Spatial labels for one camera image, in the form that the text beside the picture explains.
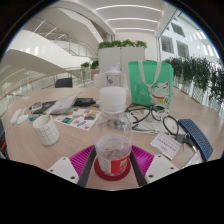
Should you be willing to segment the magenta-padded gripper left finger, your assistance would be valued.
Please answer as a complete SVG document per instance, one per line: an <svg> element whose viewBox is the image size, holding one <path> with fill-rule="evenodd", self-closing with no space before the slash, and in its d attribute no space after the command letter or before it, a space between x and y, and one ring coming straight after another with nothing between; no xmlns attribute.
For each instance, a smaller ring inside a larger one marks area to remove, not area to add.
<svg viewBox="0 0 224 224"><path fill-rule="evenodd" d="M70 158L61 157L48 172L70 181L78 186L85 187L96 157L94 146L89 146Z"/></svg>

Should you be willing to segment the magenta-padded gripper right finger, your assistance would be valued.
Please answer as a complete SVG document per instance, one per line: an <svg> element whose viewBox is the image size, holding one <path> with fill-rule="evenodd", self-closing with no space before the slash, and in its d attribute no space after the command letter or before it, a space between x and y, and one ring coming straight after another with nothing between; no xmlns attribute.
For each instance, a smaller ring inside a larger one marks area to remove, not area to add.
<svg viewBox="0 0 224 224"><path fill-rule="evenodd" d="M137 146L132 146L130 161L140 187L178 171L162 154L152 155Z"/></svg>

